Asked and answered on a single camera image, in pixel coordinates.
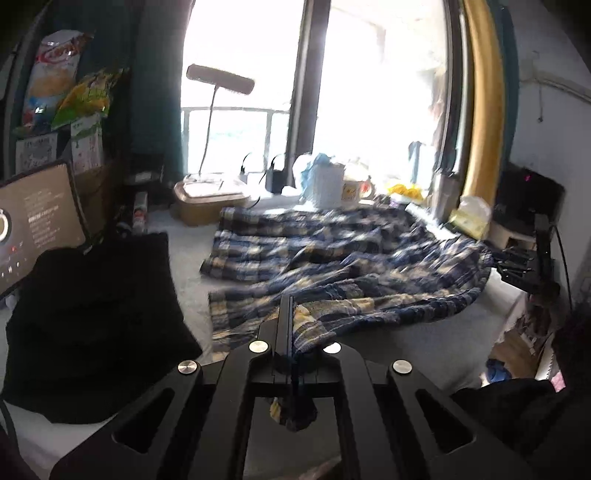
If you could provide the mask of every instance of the checkered fabric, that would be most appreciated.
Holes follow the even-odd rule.
[[[454,315],[484,288],[492,257],[458,237],[438,241],[390,207],[258,215],[222,210],[201,272],[254,284],[209,294],[215,359],[276,319],[294,297],[296,355],[353,328],[405,325]]]

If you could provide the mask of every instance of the wooden floor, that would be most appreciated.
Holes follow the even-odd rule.
[[[530,354],[517,330],[507,332],[505,340],[493,347],[489,357],[504,362],[513,378],[534,378],[538,368],[538,359]]]

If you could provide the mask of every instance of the white box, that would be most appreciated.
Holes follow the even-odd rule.
[[[17,140],[16,170],[23,173],[56,160],[57,133]]]
[[[103,165],[103,130],[99,113],[72,122],[70,133],[74,175]]]

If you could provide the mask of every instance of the silver screw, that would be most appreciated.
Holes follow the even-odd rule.
[[[406,360],[396,360],[392,364],[392,368],[400,375],[408,375],[413,370],[411,362],[407,362]]]
[[[178,371],[183,375],[192,374],[197,369],[197,363],[193,360],[183,360],[178,365]]]
[[[330,353],[332,355],[334,355],[335,353],[339,353],[340,352],[340,343],[331,343],[329,346],[324,347],[323,349],[326,353]]]
[[[255,340],[252,342],[248,348],[251,350],[252,353],[263,353],[266,352],[269,346],[267,342],[263,342],[262,340]]]

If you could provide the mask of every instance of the snack bag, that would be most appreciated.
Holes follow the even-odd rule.
[[[51,122],[57,105],[76,81],[80,53],[88,39],[76,30],[59,30],[41,40],[22,109],[26,129]]]
[[[100,113],[103,117],[109,115],[111,89],[123,72],[123,69],[111,73],[102,69],[84,77],[64,98],[51,122],[51,129],[93,113]]]

